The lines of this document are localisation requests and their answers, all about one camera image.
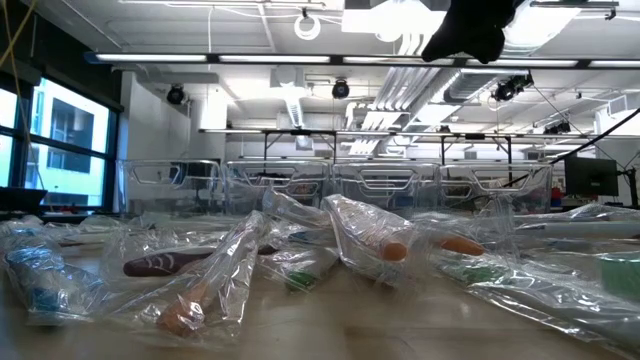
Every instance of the computer monitor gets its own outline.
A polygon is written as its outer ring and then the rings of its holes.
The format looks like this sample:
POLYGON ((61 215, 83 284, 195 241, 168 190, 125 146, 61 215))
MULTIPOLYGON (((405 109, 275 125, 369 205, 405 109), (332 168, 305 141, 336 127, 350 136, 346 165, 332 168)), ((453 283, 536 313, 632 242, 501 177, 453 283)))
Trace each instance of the computer monitor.
POLYGON ((567 195, 618 196, 615 160, 568 157, 564 159, 567 195))

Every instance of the plastic bin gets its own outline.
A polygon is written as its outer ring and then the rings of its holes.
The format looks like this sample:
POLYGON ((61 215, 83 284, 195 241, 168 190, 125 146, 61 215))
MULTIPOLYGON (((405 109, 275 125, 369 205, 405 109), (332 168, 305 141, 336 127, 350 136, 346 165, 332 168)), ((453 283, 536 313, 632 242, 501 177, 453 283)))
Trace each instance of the plastic bin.
POLYGON ((476 214, 493 197, 505 195, 515 214, 548 213, 552 169, 537 164, 442 166, 440 210, 476 214))
POLYGON ((304 205, 320 207, 330 186, 329 165, 318 161, 229 161, 224 172, 229 215, 262 210, 262 196, 271 187, 304 205))
POLYGON ((120 212, 221 213, 221 175, 210 160, 119 161, 120 212))
POLYGON ((333 166, 335 192, 405 218, 438 205, 438 165, 349 163, 333 166))

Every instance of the green object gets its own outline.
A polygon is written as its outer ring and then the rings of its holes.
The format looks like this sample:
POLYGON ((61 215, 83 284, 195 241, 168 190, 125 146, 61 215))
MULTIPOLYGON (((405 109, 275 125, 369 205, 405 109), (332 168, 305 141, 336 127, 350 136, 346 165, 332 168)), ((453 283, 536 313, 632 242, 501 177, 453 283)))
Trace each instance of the green object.
POLYGON ((504 271, 491 266, 466 268, 462 271, 462 278, 467 284, 495 281, 504 275, 504 271))
POLYGON ((598 259, 605 291, 640 300, 640 252, 606 254, 598 259))
POLYGON ((287 275, 287 289, 294 290, 309 290, 311 289, 318 279, 313 275, 303 271, 292 271, 287 275))

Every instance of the table surface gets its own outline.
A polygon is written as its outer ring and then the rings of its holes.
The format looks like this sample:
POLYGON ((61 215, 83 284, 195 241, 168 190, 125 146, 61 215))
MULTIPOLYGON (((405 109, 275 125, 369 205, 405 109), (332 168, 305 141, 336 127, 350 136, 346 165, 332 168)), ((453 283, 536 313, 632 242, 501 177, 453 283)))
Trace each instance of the table surface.
MULTIPOLYGON (((76 265, 96 268, 95 260, 76 265)), ((0 276, 0 359, 219 359, 201 349, 141 343, 99 323, 26 326, 26 310, 0 276)), ((310 293, 254 276, 238 357, 260 360, 621 359, 477 299, 434 277, 407 294, 374 286, 343 266, 310 293)))

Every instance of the brown object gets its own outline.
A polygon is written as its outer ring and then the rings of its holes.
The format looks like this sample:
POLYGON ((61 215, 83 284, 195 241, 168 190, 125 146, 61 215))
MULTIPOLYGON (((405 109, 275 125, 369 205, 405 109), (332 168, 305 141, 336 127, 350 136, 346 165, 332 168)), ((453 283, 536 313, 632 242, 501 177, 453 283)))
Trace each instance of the brown object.
POLYGON ((455 251, 460 254, 480 256, 484 254, 484 248, 477 242, 462 236, 448 235, 440 242, 440 247, 445 250, 455 251))
POLYGON ((381 258, 385 261, 402 261, 407 257, 407 247, 401 243, 389 243, 386 244, 383 249, 381 258))
POLYGON ((185 293, 178 295, 178 300, 167 307, 156 325, 181 337, 187 337, 196 331, 199 323, 204 322, 203 300, 207 284, 201 282, 185 293))

